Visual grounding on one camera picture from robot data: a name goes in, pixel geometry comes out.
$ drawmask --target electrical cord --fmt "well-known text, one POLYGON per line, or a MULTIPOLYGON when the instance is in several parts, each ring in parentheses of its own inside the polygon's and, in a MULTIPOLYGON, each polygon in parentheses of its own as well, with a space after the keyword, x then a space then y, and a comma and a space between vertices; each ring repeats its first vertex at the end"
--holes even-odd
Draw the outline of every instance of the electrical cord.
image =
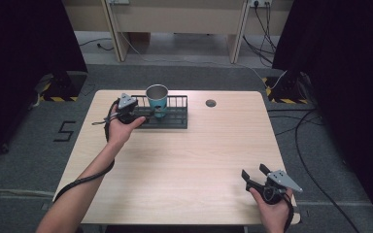
POLYGON ((322 192, 323 195, 328 198, 328 200, 334 205, 335 208, 344 216, 344 218, 347 220, 347 222, 352 226, 355 232, 359 232, 354 223, 350 220, 350 218, 344 213, 344 211, 338 206, 338 204, 322 189, 322 187, 318 184, 318 182, 315 180, 313 175, 311 174, 310 170, 308 169, 307 165, 305 164, 304 158, 302 157, 301 150, 299 148, 298 144, 298 129, 299 126, 302 124, 304 119, 311 113, 313 113, 315 110, 312 110, 308 112, 305 116, 302 117, 302 119, 299 120, 298 124, 295 127, 295 146, 296 146, 296 151, 298 153, 299 159, 302 163, 302 166, 304 167, 305 171, 307 172, 308 176, 311 178, 313 183, 317 186, 317 188, 322 192))
MULTIPOLYGON (((262 50, 262 47, 263 47, 264 43, 265 43, 265 36, 264 36, 264 38, 262 39, 262 43, 261 43, 261 47, 260 47, 261 50, 262 50)), ((264 65, 264 66, 266 66, 266 67, 268 67, 268 68, 272 68, 272 61, 270 62, 271 65, 267 65, 267 64, 265 64, 265 63, 262 61, 262 57, 261 57, 261 56, 259 57, 259 61, 261 62, 262 65, 264 65)))
POLYGON ((270 59, 268 59, 266 56, 264 56, 262 54, 262 52, 266 52, 264 50, 261 50, 261 49, 258 49, 256 48, 255 46, 251 45, 248 41, 247 41, 247 38, 245 36, 242 37, 244 39, 244 41, 247 43, 248 47, 250 47, 250 49, 258 56, 262 57, 264 60, 268 61, 270 64, 272 64, 272 61, 270 59))
POLYGON ((106 41, 106 40, 112 40, 112 39, 111 39, 111 38, 99 38, 99 39, 95 39, 95 40, 87 41, 87 42, 85 42, 85 43, 83 43, 83 44, 80 44, 80 47, 81 47, 81 46, 84 46, 84 45, 87 45, 87 44, 89 44, 89 43, 92 43, 92 42, 96 42, 96 41, 106 41))
MULTIPOLYGON (((301 117, 297 117, 297 116, 270 116, 270 118, 293 118, 293 119, 301 119, 301 117)), ((317 116, 317 117, 314 117, 314 118, 311 118, 311 119, 304 119, 304 121, 307 122, 307 123, 315 124, 315 125, 325 125, 323 123, 313 122, 313 120, 316 119, 316 118, 320 118, 320 116, 317 116)))
POLYGON ((102 49, 102 50, 113 50, 114 49, 114 47, 112 47, 112 48, 110 48, 110 49, 106 49, 105 47, 103 47, 103 46, 101 46, 101 44, 96 44, 96 46, 98 47, 98 48, 100 48, 100 49, 102 49))
MULTIPOLYGON (((303 124, 304 123, 308 123, 308 122, 310 122, 310 123, 314 123, 314 122, 312 122, 312 120, 313 119, 316 119, 316 118, 319 118, 319 116, 317 116, 317 117, 315 117, 315 118, 311 118, 311 119, 309 119, 309 120, 305 120, 305 122, 302 122, 303 124)), ((283 131, 283 132, 280 132, 280 133, 276 133, 275 134, 275 137, 277 137, 277 136, 279 136, 279 135, 282 135, 282 134, 285 134, 285 133, 288 133, 288 132, 290 132, 290 131, 292 131, 292 130, 294 130, 294 129, 296 129, 296 126, 295 127, 292 127, 291 129, 287 129, 287 130, 285 130, 285 131, 283 131)))
POLYGON ((283 78, 283 76, 287 73, 287 70, 281 74, 281 76, 277 79, 277 81, 275 82, 275 84, 272 86, 272 87, 269 87, 269 89, 274 89, 275 86, 277 86, 277 84, 280 82, 280 80, 283 78))
POLYGON ((255 10, 256 17, 258 18, 259 24, 261 25, 262 31, 264 32, 264 41, 266 40, 270 44, 270 46, 273 49, 273 51, 275 52, 275 48, 276 47, 275 47, 274 43, 272 42, 271 36, 269 34, 269 22, 270 22, 270 19, 271 19, 271 8, 268 7, 268 6, 270 6, 270 5, 269 5, 269 3, 266 4, 266 6, 267 6, 267 11, 266 11, 266 13, 267 13, 267 16, 266 16, 266 19, 267 19, 267 25, 266 25, 267 29, 265 29, 265 27, 264 27, 264 25, 262 23, 262 20, 259 17, 258 11, 257 11, 257 8, 258 8, 257 2, 258 1, 255 1, 254 10, 255 10))

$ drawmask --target forearm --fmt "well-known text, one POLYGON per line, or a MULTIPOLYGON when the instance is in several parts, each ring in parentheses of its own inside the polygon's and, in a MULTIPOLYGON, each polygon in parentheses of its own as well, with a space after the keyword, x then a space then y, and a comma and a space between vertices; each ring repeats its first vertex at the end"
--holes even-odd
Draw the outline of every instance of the forearm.
MULTIPOLYGON (((78 176, 78 179, 104 171, 115 159, 123 144, 108 144, 78 176)), ((103 177, 81 183, 66 191, 53 204, 37 232, 75 232, 89 208, 103 177)))

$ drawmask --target black wire rack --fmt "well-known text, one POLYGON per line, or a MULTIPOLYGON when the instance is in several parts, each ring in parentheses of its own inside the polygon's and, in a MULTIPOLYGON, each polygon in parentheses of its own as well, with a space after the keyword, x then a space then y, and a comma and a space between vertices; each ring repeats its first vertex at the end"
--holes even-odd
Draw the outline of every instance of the black wire rack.
POLYGON ((138 100, 135 116, 147 116, 140 128, 187 128, 187 96, 168 95, 164 117, 155 117, 146 95, 132 95, 138 100))

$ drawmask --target cable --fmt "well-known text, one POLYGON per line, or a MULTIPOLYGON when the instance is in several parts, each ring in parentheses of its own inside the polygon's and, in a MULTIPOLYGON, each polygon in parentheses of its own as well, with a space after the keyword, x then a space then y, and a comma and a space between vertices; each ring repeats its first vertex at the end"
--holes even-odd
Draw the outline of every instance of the cable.
POLYGON ((277 84, 280 82, 281 78, 284 76, 284 74, 286 74, 287 71, 285 71, 283 74, 281 74, 281 76, 277 79, 277 82, 272 86, 272 87, 269 87, 269 89, 274 89, 275 86, 277 86, 277 84))
POLYGON ((53 201, 53 203, 55 203, 57 201, 57 199, 63 195, 63 193, 65 193, 66 191, 68 191, 69 189, 73 188, 74 186, 77 186, 81 183, 87 183, 87 182, 90 182, 90 181, 93 181, 95 179, 98 179, 102 176, 104 176, 105 174, 107 174, 109 171, 111 171, 111 169, 114 167, 114 164, 115 164, 115 160, 113 160, 111 162, 111 164, 102 172, 100 173, 97 173, 95 175, 92 175, 92 176, 89 176, 89 177, 85 177, 85 178, 81 178, 79 180, 75 180, 74 182, 72 183, 69 183, 67 185, 65 185, 59 192, 58 194, 56 195, 55 197, 55 200, 53 201))
POLYGON ((323 195, 328 198, 328 200, 335 206, 335 208, 338 209, 338 211, 344 216, 344 218, 347 220, 347 222, 352 226, 355 232, 359 232, 354 223, 350 220, 350 218, 344 213, 344 211, 338 206, 338 204, 322 189, 322 187, 318 184, 318 182, 315 180, 315 178, 312 176, 311 172, 307 168, 307 165, 305 164, 305 161, 302 157, 301 150, 299 148, 298 144, 298 129, 301 123, 304 121, 304 119, 311 114, 313 111, 308 112, 305 116, 302 117, 301 120, 299 120, 298 124, 295 127, 295 146, 296 146, 296 151, 298 153, 299 159, 302 163, 302 166, 304 167, 305 171, 307 172, 308 176, 311 178, 311 180, 314 182, 314 184, 317 186, 317 188, 322 192, 323 195))
MULTIPOLYGON (((262 50, 262 47, 263 47, 264 43, 265 43, 265 36, 264 36, 264 38, 262 39, 262 43, 261 43, 261 47, 260 47, 261 50, 262 50)), ((264 66, 266 66, 266 67, 269 67, 269 68, 272 68, 272 61, 270 62, 271 65, 266 65, 266 64, 262 61, 261 58, 262 58, 262 57, 259 58, 259 61, 261 62, 262 65, 264 65, 264 66)))
POLYGON ((87 42, 85 42, 85 43, 83 43, 83 44, 80 44, 80 47, 81 47, 81 46, 84 46, 84 45, 87 45, 87 44, 89 44, 89 43, 92 43, 92 42, 96 42, 96 41, 105 41, 105 40, 112 40, 112 39, 111 39, 111 38, 99 38, 99 39, 95 39, 95 40, 87 41, 87 42))
MULTIPOLYGON (((316 118, 318 118, 318 117, 319 117, 319 116, 317 116, 317 117, 315 117, 315 118, 312 118, 312 119, 310 119, 310 120, 306 120, 306 122, 302 122, 302 123, 304 124, 304 123, 310 122, 311 120, 316 119, 316 118)), ((291 128, 291 129, 287 129, 287 130, 285 130, 285 131, 283 131, 283 132, 276 133, 275 136, 277 137, 277 136, 279 136, 279 135, 282 135, 282 134, 288 133, 288 132, 290 132, 290 131, 292 131, 292 130, 294 130, 294 129, 296 129, 296 126, 293 127, 293 128, 291 128)))
POLYGON ((258 11, 256 10, 257 7, 254 7, 254 10, 255 10, 256 17, 258 18, 259 24, 261 25, 262 31, 264 32, 264 41, 266 40, 270 44, 271 48, 274 50, 276 47, 275 47, 274 43, 272 42, 271 37, 269 35, 269 20, 271 18, 271 16, 270 16, 271 15, 270 14, 271 13, 271 8, 268 8, 268 6, 269 6, 269 3, 267 4, 267 11, 266 11, 267 12, 267 29, 265 29, 265 27, 262 23, 262 20, 259 17, 258 11))
POLYGON ((261 50, 261 49, 258 49, 256 48, 255 46, 251 45, 248 41, 247 41, 247 38, 245 36, 242 37, 244 39, 244 41, 247 43, 248 47, 250 47, 250 49, 255 53, 257 54, 258 56, 262 57, 264 60, 268 61, 270 64, 272 64, 272 61, 270 59, 268 59, 266 56, 264 56, 262 54, 262 52, 264 52, 264 50, 261 50))
MULTIPOLYGON (((293 118, 293 119, 301 119, 301 117, 297 117, 297 116, 270 116, 270 118, 293 118)), ((317 117, 314 117, 314 118, 311 118, 311 119, 305 119, 305 121, 307 123, 312 123, 312 124, 315 124, 315 125, 325 125, 323 123, 313 122, 313 119, 316 119, 316 118, 320 118, 320 116, 317 116, 317 117)))
POLYGON ((100 48, 100 49, 102 49, 102 50, 113 50, 114 49, 114 47, 112 47, 112 48, 110 48, 110 49, 106 49, 106 48, 104 48, 103 46, 101 46, 101 44, 96 44, 96 46, 98 47, 98 48, 100 48))

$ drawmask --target black cable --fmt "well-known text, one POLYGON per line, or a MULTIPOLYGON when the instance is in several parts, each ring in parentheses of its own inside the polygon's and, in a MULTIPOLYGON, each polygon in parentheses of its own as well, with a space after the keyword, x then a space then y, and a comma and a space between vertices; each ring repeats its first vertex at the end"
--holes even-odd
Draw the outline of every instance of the black cable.
POLYGON ((96 41, 105 41, 105 40, 112 40, 112 39, 111 39, 111 38, 99 38, 99 39, 95 39, 95 40, 87 41, 87 42, 85 42, 85 43, 83 43, 83 44, 80 44, 80 47, 81 47, 81 46, 84 46, 84 45, 87 45, 87 44, 89 44, 89 43, 92 43, 92 42, 96 42, 96 41))
POLYGON ((253 45, 251 45, 248 41, 247 41, 247 38, 245 36, 243 36, 243 39, 244 41, 247 43, 247 45, 250 47, 250 49, 255 53, 257 54, 259 57, 262 57, 263 59, 265 59, 266 61, 268 61, 269 63, 272 64, 272 61, 269 60, 268 58, 266 58, 260 51, 258 51, 259 49, 254 47, 253 45))
POLYGON ((296 129, 296 126, 295 127, 293 127, 293 128, 291 128, 291 129, 287 129, 287 130, 285 130, 285 131, 283 131, 283 132, 280 132, 280 133, 277 133, 277 134, 275 134, 275 136, 279 136, 279 135, 281 135, 281 134, 285 134, 285 133, 287 133, 287 132, 289 132, 289 131, 292 131, 292 130, 294 130, 294 129, 296 129))
POLYGON ((100 49, 102 49, 102 50, 113 50, 114 49, 114 47, 112 47, 112 48, 110 48, 110 49, 106 49, 106 48, 104 48, 103 46, 101 46, 101 44, 96 44, 96 46, 98 47, 98 48, 100 48, 100 49))
POLYGON ((75 180, 74 182, 72 183, 69 183, 67 185, 65 185, 59 192, 58 194, 56 195, 55 197, 55 200, 53 201, 53 203, 55 203, 57 201, 57 199, 63 195, 63 193, 65 193, 66 191, 68 191, 69 189, 73 188, 74 186, 77 186, 81 183, 87 183, 87 182, 90 182, 90 181, 93 181, 95 179, 98 179, 102 176, 104 176, 105 174, 107 174, 109 171, 111 171, 111 169, 114 167, 114 164, 115 164, 115 160, 113 160, 111 162, 111 164, 102 172, 100 173, 97 173, 95 175, 92 175, 90 177, 85 177, 85 178, 81 178, 79 180, 75 180))
POLYGON ((301 150, 299 149, 298 145, 298 128, 301 125, 302 121, 311 114, 313 111, 308 112, 305 116, 302 117, 301 120, 299 120, 298 124, 296 125, 295 128, 295 146, 296 146, 296 151, 298 152, 299 159, 302 163, 302 166, 304 167, 305 171, 307 172, 308 176, 311 178, 311 180, 314 182, 314 184, 317 186, 317 188, 322 192, 323 195, 328 198, 328 200, 334 205, 335 208, 338 209, 338 211, 344 216, 344 218, 347 220, 347 222, 352 226, 355 232, 359 232, 358 229, 356 229, 356 226, 354 223, 350 220, 350 218, 344 213, 344 211, 338 206, 338 204, 320 187, 318 182, 315 180, 315 178, 312 176, 311 172, 308 170, 307 165, 305 164, 305 161, 301 155, 301 150))
MULTIPOLYGON (((263 47, 263 44, 265 43, 265 38, 266 38, 266 37, 265 37, 265 35, 264 35, 264 38, 262 39, 262 43, 261 43, 261 47, 260 47, 261 49, 262 49, 262 47, 263 47)), ((263 63, 261 57, 259 57, 259 61, 261 62, 262 65, 264 65, 264 66, 266 66, 266 67, 269 67, 269 68, 272 67, 272 61, 269 61, 269 60, 268 60, 268 61, 271 63, 271 65, 266 65, 265 63, 263 63)))
POLYGON ((267 37, 269 39, 268 41, 269 41, 269 45, 271 46, 272 51, 275 52, 275 49, 277 47, 274 45, 274 42, 272 42, 271 34, 269 33, 269 23, 271 22, 271 4, 269 2, 266 2, 265 5, 266 5, 266 32, 267 32, 267 37))
POLYGON ((268 54, 275 54, 275 53, 272 52, 272 51, 261 50, 261 49, 255 47, 255 46, 253 46, 251 43, 249 43, 249 42, 247 41, 247 38, 246 38, 245 36, 243 36, 242 38, 245 40, 245 42, 247 43, 247 45, 248 45, 251 49, 254 49, 254 50, 256 50, 257 52, 265 52, 265 53, 268 53, 268 54))
MULTIPOLYGON (((297 117, 297 116, 270 116, 270 118, 283 118, 283 117, 294 118, 294 119, 301 119, 301 117, 297 117)), ((314 118, 311 118, 311 119, 304 119, 304 120, 307 123, 312 123, 312 124, 315 124, 315 125, 324 125, 323 123, 313 122, 313 119, 316 119, 316 118, 320 118, 320 116, 317 116, 317 117, 314 117, 314 118)))
POLYGON ((259 14, 258 14, 258 11, 256 10, 257 7, 254 8, 255 9, 255 15, 256 17, 258 18, 258 21, 259 21, 259 24, 261 25, 261 28, 262 28, 262 31, 264 32, 264 41, 266 40, 270 45, 271 47, 275 47, 274 43, 271 41, 271 38, 269 37, 269 33, 266 31, 263 23, 262 23, 262 20, 261 18, 259 17, 259 14))
POLYGON ((290 227, 290 223, 292 222, 292 219, 293 219, 294 209, 293 209, 292 203, 290 202, 290 197, 286 193, 284 193, 284 195, 281 195, 281 196, 284 199, 284 201, 287 203, 287 206, 289 208, 287 222, 286 222, 286 225, 284 226, 284 232, 287 232, 288 228, 290 227))

